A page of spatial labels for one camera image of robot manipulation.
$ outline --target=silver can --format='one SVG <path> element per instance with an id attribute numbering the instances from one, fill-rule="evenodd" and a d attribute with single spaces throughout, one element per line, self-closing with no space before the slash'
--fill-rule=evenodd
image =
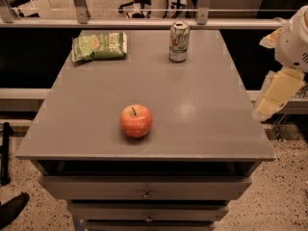
<path id="1" fill-rule="evenodd" d="M 187 58 L 190 41 L 190 25 L 186 22 L 174 22 L 170 28 L 169 58 L 174 62 L 183 62 Z"/>

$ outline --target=apple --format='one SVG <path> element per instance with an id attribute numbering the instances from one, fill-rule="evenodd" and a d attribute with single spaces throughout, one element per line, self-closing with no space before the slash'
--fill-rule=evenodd
<path id="1" fill-rule="evenodd" d="M 140 104 L 126 107 L 119 119 L 120 126 L 129 137 L 141 138 L 150 131 L 152 126 L 151 112 Z"/>

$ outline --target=black shoe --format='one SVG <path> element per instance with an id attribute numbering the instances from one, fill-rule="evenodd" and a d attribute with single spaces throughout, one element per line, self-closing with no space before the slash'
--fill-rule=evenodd
<path id="1" fill-rule="evenodd" d="M 27 205 L 29 194 L 22 192 L 9 202 L 0 206 L 0 229 L 13 222 Z"/>

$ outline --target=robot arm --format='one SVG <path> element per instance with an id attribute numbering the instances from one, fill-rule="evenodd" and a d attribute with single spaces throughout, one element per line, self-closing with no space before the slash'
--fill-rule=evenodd
<path id="1" fill-rule="evenodd" d="M 255 103 L 254 118 L 264 121 L 280 111 L 304 85 L 308 72 L 308 6 L 302 7 L 289 22 L 263 38 L 261 45 L 275 48 L 275 59 L 282 64 L 270 71 Z"/>

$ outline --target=drawer handle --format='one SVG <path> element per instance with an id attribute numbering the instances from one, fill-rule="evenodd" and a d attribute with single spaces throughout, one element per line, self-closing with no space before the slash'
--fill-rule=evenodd
<path id="1" fill-rule="evenodd" d="M 152 195 L 148 192 L 148 191 L 145 191 L 145 194 L 142 196 L 143 199 L 152 199 Z"/>
<path id="2" fill-rule="evenodd" d="M 151 216 L 148 216 L 146 219 L 145 219 L 146 222 L 153 222 L 154 219 L 151 217 Z"/>

